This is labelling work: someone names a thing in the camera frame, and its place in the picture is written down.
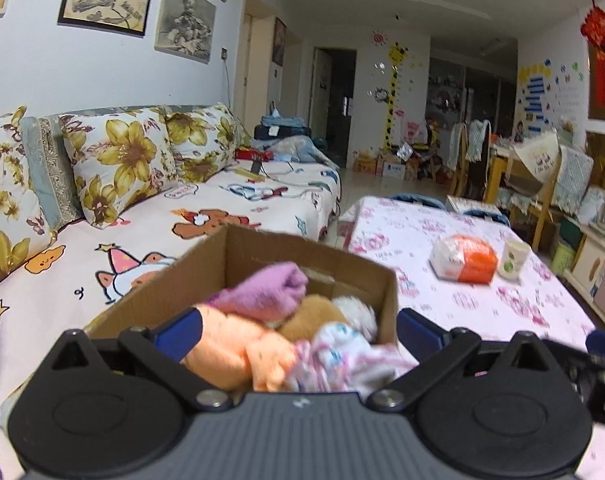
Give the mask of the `giraffe height wall sticker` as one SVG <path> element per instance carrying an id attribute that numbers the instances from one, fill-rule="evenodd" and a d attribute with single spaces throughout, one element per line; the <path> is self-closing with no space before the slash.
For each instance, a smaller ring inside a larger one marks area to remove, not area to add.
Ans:
<path id="1" fill-rule="evenodd" d="M 395 113 L 396 101 L 399 96 L 400 72 L 408 54 L 409 49 L 399 44 L 399 42 L 392 44 L 388 50 L 388 60 L 391 63 L 391 76 L 389 77 L 389 84 L 385 89 L 386 98 L 381 99 L 381 102 L 386 104 L 382 143 L 384 153 L 390 153 L 394 144 Z"/>

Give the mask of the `unframed soldier sketch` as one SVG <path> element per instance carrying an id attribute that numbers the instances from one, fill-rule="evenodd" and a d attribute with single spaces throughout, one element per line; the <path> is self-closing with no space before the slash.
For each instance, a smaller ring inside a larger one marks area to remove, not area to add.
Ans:
<path id="1" fill-rule="evenodd" d="M 160 0 L 155 50 L 208 63 L 215 16 L 207 0 Z"/>

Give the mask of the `white pink patterned cloth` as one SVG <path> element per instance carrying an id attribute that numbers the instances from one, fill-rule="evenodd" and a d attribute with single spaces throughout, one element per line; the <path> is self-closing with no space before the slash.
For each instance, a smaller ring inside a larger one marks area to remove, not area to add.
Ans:
<path id="1" fill-rule="evenodd" d="M 323 325 L 311 340 L 297 341 L 295 350 L 297 361 L 284 382 L 290 392 L 357 392 L 366 399 L 415 367 L 397 344 L 370 344 L 339 322 Z"/>

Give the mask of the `floral cartoon sofa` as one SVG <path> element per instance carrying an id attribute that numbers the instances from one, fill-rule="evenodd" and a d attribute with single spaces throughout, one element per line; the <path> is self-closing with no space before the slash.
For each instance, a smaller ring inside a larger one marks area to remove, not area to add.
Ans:
<path id="1" fill-rule="evenodd" d="M 202 183 L 176 183 L 126 209 L 105 229 L 82 211 L 58 117 L 43 133 L 43 161 L 63 174 L 71 214 L 63 226 L 46 218 L 37 193 L 37 164 L 19 122 L 32 185 L 53 243 L 0 282 L 0 408 L 68 328 L 90 325 L 143 282 L 222 226 L 286 232 L 319 240 L 339 210 L 339 173 L 322 164 L 268 162 L 258 177 L 233 162 Z"/>

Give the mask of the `yellow floral cushion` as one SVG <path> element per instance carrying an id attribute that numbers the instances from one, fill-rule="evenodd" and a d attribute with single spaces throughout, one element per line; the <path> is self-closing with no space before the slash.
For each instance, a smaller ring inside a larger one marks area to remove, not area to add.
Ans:
<path id="1" fill-rule="evenodd" d="M 165 116 L 176 174 L 186 183 L 202 183 L 233 162 L 237 122 L 224 104 Z"/>
<path id="2" fill-rule="evenodd" d="M 33 188 L 19 122 L 27 107 L 0 116 L 0 282 L 53 243 Z"/>
<path id="3" fill-rule="evenodd" d="M 58 118 L 86 220 L 99 229 L 176 183 L 165 116 L 157 107 Z"/>

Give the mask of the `cardboard box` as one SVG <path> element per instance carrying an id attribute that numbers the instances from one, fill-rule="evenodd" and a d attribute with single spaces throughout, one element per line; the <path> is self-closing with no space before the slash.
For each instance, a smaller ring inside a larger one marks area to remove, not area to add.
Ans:
<path id="1" fill-rule="evenodd" d="M 112 338 L 132 326 L 156 328 L 189 307 L 214 300 L 240 310 L 243 301 L 260 292 L 267 304 L 245 313 L 271 321 L 291 315 L 308 295 L 358 298 L 374 310 L 376 342 L 398 341 L 395 272 L 295 235 L 225 226 L 166 269 L 145 271 L 142 278 L 88 326 L 91 337 Z"/>

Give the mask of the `white fluffy ball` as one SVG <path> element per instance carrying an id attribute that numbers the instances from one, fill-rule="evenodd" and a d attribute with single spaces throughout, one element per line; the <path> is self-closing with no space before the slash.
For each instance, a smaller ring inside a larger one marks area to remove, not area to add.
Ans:
<path id="1" fill-rule="evenodd" d="M 353 296 L 336 297 L 332 302 L 345 316 L 348 324 L 365 336 L 368 342 L 376 339 L 377 321 L 372 307 Z"/>

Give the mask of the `orange white tissue pack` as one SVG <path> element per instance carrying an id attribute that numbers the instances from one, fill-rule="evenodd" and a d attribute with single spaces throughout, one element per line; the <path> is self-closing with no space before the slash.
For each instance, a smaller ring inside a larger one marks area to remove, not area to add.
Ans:
<path id="1" fill-rule="evenodd" d="M 488 285 L 496 273 L 498 256 L 485 240 L 455 234 L 436 240 L 429 263 L 440 280 Z"/>

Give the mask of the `white paper cup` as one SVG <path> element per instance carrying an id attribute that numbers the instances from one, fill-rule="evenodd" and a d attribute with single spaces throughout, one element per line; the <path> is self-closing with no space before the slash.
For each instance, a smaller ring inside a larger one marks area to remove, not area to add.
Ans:
<path id="1" fill-rule="evenodd" d="M 516 281 L 531 253 L 531 246 L 510 238 L 504 243 L 503 252 L 498 266 L 498 273 L 502 278 Z"/>

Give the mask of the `red chinese knot decoration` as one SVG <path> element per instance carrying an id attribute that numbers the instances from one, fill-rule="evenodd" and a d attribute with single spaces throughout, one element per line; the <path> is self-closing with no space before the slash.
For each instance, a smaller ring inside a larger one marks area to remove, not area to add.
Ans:
<path id="1" fill-rule="evenodd" d="M 580 33 L 589 54 L 589 117 L 605 120 L 605 10 L 592 1 Z"/>

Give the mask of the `orange plush toy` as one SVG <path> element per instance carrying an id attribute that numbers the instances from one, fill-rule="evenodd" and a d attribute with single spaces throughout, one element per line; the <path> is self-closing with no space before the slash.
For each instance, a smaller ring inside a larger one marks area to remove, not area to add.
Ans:
<path id="1" fill-rule="evenodd" d="M 207 304 L 195 311 L 202 317 L 202 333 L 182 360 L 190 372 L 225 391 L 281 389 L 297 362 L 291 342 L 266 325 Z"/>

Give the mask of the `brown teddy bear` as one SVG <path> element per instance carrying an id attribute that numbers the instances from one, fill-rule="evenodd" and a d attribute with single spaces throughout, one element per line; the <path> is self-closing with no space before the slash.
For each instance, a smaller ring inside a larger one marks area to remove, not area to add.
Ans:
<path id="1" fill-rule="evenodd" d="M 312 340 L 325 324 L 346 322 L 345 315 L 330 299 L 309 295 L 276 331 L 288 341 L 297 342 Z"/>

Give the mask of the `pink fluffy cloth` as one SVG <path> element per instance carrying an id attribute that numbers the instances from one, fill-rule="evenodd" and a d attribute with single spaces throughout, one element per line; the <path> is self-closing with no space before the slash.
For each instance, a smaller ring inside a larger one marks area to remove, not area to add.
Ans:
<path id="1" fill-rule="evenodd" d="M 211 307 L 260 322 L 288 318 L 306 297 L 307 275 L 293 262 L 266 266 L 208 300 Z"/>

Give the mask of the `red box on sofa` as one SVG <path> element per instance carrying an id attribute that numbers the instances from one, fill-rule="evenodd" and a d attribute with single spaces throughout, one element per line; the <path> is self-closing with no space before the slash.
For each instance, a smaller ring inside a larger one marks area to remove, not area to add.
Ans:
<path id="1" fill-rule="evenodd" d="M 238 160 L 250 160 L 251 162 L 270 162 L 273 159 L 273 153 L 257 150 L 257 148 L 237 148 L 234 157 Z"/>

